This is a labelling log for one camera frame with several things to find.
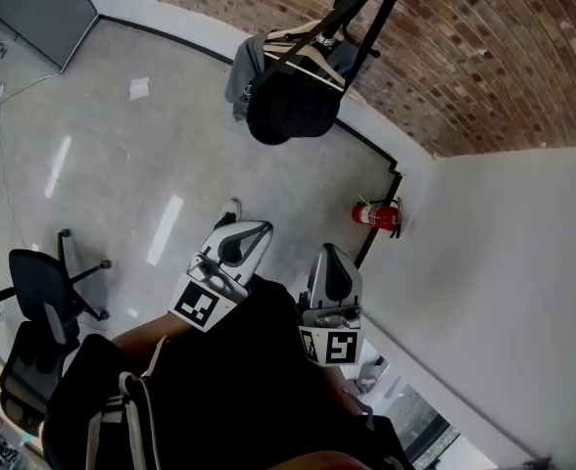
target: red fire extinguisher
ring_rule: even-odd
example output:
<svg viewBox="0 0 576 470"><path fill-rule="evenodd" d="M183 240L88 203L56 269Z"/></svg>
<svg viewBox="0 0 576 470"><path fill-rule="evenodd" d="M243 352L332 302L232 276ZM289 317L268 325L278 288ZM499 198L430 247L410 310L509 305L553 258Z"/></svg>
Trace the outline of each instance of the red fire extinguisher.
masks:
<svg viewBox="0 0 576 470"><path fill-rule="evenodd" d="M399 238L402 233L402 200L397 199L392 201L396 207L374 205L382 204L383 202L383 200L358 202L351 211L351 217L356 223L388 230L392 232L390 235L391 238L393 236Z"/></svg>

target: concrete floor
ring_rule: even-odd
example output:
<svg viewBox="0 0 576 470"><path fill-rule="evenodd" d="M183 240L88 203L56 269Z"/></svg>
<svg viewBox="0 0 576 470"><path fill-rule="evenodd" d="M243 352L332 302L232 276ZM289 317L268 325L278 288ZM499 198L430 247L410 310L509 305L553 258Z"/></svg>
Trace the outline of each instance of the concrete floor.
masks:
<svg viewBox="0 0 576 470"><path fill-rule="evenodd" d="M99 22L63 75L9 99L21 82L50 74L11 50L0 62L0 81L9 85L0 159L16 224L0 165L0 288L11 284L10 250L24 242L55 255L56 233L70 228L72 274L114 262L79 289L112 316L82 319L117 335L166 311L179 274L232 196L244 218L274 225L258 273L295 293L323 242L354 257L367 230L352 223L351 207L358 194L383 197L388 163L337 127L315 140L259 144L222 97L228 73L180 44ZM130 81L144 76L150 96L129 101ZM147 254L172 196L183 205L153 265Z"/></svg>

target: black bag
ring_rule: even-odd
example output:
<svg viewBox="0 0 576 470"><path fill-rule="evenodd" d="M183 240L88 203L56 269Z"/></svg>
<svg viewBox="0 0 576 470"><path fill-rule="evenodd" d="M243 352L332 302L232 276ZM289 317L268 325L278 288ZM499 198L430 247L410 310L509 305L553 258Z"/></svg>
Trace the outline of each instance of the black bag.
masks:
<svg viewBox="0 0 576 470"><path fill-rule="evenodd" d="M344 90L287 68L285 64L294 60L297 53L322 31L349 20L357 13L357 5L366 1L341 0L299 43L247 85L245 93L251 96L247 124L253 137L266 145L280 145L293 137L319 137L331 128L338 116L340 101L356 78L397 0L383 1L345 78Z"/></svg>

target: person's leg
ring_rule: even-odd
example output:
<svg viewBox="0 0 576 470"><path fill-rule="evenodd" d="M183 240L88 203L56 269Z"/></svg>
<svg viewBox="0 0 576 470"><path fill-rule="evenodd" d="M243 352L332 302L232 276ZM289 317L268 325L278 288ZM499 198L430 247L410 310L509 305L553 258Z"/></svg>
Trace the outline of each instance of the person's leg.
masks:
<svg viewBox="0 0 576 470"><path fill-rule="evenodd" d="M242 206L240 201L238 199L229 199L220 210L220 219L214 226L214 230L227 224L235 223L240 219L241 213ZM240 252L240 241L236 240L228 243L224 247L222 253L225 261L238 262L240 259L242 259L242 253Z"/></svg>

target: shoe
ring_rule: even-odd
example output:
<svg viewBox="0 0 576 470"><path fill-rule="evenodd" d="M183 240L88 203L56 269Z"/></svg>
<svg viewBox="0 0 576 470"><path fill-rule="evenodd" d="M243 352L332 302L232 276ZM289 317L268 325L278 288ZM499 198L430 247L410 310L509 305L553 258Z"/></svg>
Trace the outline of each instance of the shoe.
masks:
<svg viewBox="0 0 576 470"><path fill-rule="evenodd" d="M223 219L227 214L234 214L235 220L239 221L240 216L242 215L242 204L238 199L229 199L227 202L224 203L222 208L220 209L220 217L219 219Z"/></svg>

